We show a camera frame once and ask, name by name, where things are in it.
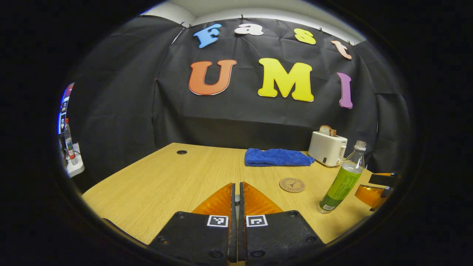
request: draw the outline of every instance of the white ceiling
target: white ceiling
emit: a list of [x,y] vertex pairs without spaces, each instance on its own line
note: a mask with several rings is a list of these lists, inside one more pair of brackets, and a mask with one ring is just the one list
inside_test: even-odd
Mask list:
[[280,9],[286,12],[293,12],[315,18],[336,28],[342,29],[358,40],[365,40],[361,34],[350,26],[342,23],[340,20],[316,7],[314,4],[302,0],[169,0],[168,2],[185,8],[196,18],[228,9]]

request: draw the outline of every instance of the green drink bottle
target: green drink bottle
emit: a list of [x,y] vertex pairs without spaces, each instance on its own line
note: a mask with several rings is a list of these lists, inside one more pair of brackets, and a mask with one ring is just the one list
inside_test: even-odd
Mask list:
[[337,177],[322,201],[317,204],[320,213],[331,213],[350,193],[365,168],[366,142],[357,141],[355,150],[342,161]]

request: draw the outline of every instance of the black fabric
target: black fabric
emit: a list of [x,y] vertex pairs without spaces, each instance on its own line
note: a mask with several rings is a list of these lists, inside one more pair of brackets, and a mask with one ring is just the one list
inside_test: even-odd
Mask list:
[[100,42],[70,78],[73,141],[95,182],[157,149],[154,77],[181,30],[164,18],[135,18]]
[[[218,41],[199,49],[193,34],[215,23],[222,24]],[[261,25],[264,34],[236,34],[243,23]],[[316,44],[298,41],[295,28],[314,34]],[[346,46],[353,59],[343,58],[332,40]],[[310,65],[314,101],[294,100],[290,94],[284,98],[277,85],[278,96],[259,96],[261,58],[279,60],[287,72],[297,62]],[[220,73],[217,61],[224,59],[237,61],[226,90],[212,96],[189,90],[192,63],[211,61],[205,82],[214,84]],[[337,72],[351,77],[352,109],[339,105]],[[353,47],[296,23],[245,18],[183,29],[167,19],[141,17],[102,41],[77,68],[68,117],[95,180],[172,142],[303,151],[311,132],[323,124],[348,138],[345,156],[356,140],[363,140],[368,168],[392,171],[406,158],[400,138],[410,129],[399,79],[366,42]]]

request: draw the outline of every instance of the wooden table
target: wooden table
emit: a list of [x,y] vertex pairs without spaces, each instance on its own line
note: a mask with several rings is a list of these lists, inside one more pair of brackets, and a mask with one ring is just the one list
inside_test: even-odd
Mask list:
[[[184,155],[178,150],[186,150]],[[316,204],[338,173],[319,162],[303,167],[248,167],[246,150],[172,143],[116,172],[83,194],[101,218],[107,218],[143,243],[149,244],[177,211],[191,212],[219,188],[245,181],[263,192],[284,211],[298,210],[324,243],[343,234],[372,212],[354,194],[368,183],[364,170],[354,189],[330,214]],[[306,184],[300,193],[289,193],[279,181],[295,177]]]

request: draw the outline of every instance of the orange letter u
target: orange letter u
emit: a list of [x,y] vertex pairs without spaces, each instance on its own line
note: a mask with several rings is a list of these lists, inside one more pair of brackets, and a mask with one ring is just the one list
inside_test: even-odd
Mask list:
[[232,59],[220,60],[217,65],[221,67],[220,77],[217,83],[207,85],[204,82],[207,68],[212,65],[210,61],[200,61],[192,63],[192,73],[189,79],[189,89],[197,95],[215,95],[224,91],[230,83],[232,66],[237,62]]

